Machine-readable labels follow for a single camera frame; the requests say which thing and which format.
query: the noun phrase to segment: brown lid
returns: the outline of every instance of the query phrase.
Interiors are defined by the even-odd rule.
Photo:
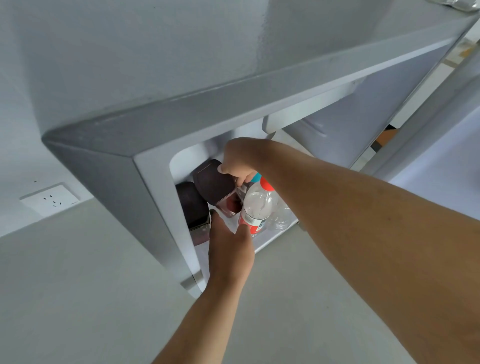
[[[182,182],[175,186],[179,195],[181,208],[189,229],[208,221],[208,204],[198,193],[193,182]]]
[[[235,191],[235,181],[229,174],[222,174],[217,169],[222,164],[211,159],[202,163],[193,171],[193,182],[202,197],[213,206]]]

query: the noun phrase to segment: bottle cap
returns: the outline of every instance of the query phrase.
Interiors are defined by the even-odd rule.
[[[266,191],[275,191],[275,188],[265,179],[265,177],[260,178],[260,185]]]
[[[253,176],[251,182],[252,182],[252,183],[258,182],[258,181],[261,179],[261,177],[262,177],[262,175],[259,174],[259,173],[257,173],[257,174],[255,174],[255,175]]]

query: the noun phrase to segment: refrigerator top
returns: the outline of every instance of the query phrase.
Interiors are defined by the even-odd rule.
[[[129,156],[445,45],[476,19],[425,0],[49,5],[18,0],[11,11],[41,131],[93,119],[48,138]]]

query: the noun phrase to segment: forearm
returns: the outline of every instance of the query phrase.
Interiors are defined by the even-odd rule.
[[[220,364],[241,285],[210,280],[153,364]]]
[[[252,168],[419,364],[478,362],[480,222],[278,143],[248,150]]]

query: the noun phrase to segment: bottle with red cap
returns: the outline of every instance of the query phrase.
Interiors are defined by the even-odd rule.
[[[239,217],[239,224],[248,225],[252,236],[265,225],[275,206],[275,190],[265,177],[248,189]]]

